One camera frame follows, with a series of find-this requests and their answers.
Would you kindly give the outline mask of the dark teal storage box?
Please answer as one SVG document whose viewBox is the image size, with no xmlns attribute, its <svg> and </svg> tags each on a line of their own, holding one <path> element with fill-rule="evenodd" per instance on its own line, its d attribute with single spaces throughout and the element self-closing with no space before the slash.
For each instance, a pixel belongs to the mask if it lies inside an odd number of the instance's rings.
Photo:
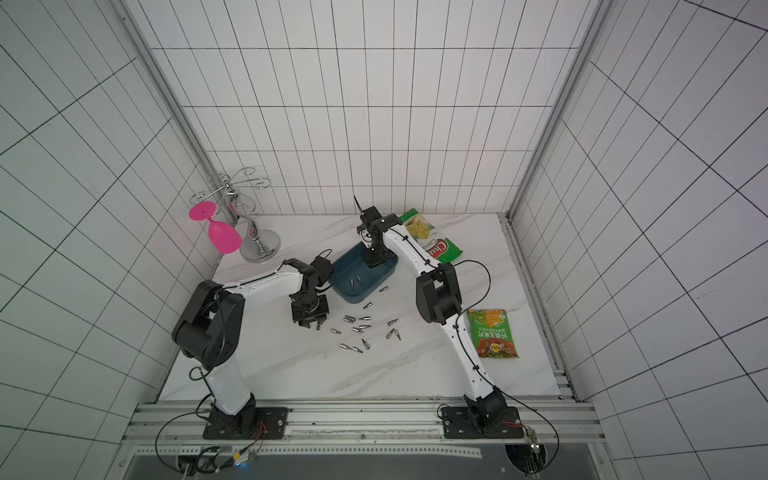
<svg viewBox="0 0 768 480">
<path fill-rule="evenodd" d="M 394 257 L 376 267 L 369 268 L 362 258 L 365 248 L 365 245 L 359 242 L 332 262 L 331 287 L 350 304 L 362 302 L 377 290 L 392 275 L 398 263 L 398 258 Z M 357 282 L 357 276 L 362 278 L 363 284 Z M 355 280 L 354 287 L 350 286 L 350 279 Z"/>
</svg>

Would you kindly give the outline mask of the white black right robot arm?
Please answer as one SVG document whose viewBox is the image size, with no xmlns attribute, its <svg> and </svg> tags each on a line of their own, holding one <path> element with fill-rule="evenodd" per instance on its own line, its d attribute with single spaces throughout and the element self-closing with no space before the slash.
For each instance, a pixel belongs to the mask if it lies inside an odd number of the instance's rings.
<svg viewBox="0 0 768 480">
<path fill-rule="evenodd" d="M 358 233 L 366 242 L 363 260 L 370 267 L 391 258 L 407 266 L 415 277 L 415 305 L 421 318 L 439 326 L 444 341 L 452 347 L 457 370 L 463 376 L 463 406 L 442 405 L 437 409 L 443 436 L 451 439 L 522 439 L 527 429 L 518 410 L 487 378 L 480 357 L 472 349 L 466 328 L 468 312 L 462 308 L 462 295 L 456 270 L 440 263 L 409 234 L 395 214 L 383 215 L 371 206 L 361 211 Z"/>
</svg>

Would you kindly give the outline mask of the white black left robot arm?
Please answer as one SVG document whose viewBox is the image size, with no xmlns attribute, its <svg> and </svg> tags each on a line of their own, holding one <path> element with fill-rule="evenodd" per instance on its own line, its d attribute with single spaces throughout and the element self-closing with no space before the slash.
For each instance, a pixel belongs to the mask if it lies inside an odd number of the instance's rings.
<svg viewBox="0 0 768 480">
<path fill-rule="evenodd" d="M 320 255 L 307 264 L 284 260 L 272 273 L 225 286 L 213 280 L 198 284 L 173 331 L 180 352 L 197 362 L 211 397 L 206 418 L 206 440 L 280 439 L 288 410 L 258 407 L 246 387 L 236 352 L 246 315 L 267 303 L 290 299 L 293 322 L 304 328 L 328 317 L 327 296 L 321 287 L 333 273 L 330 260 Z"/>
</svg>

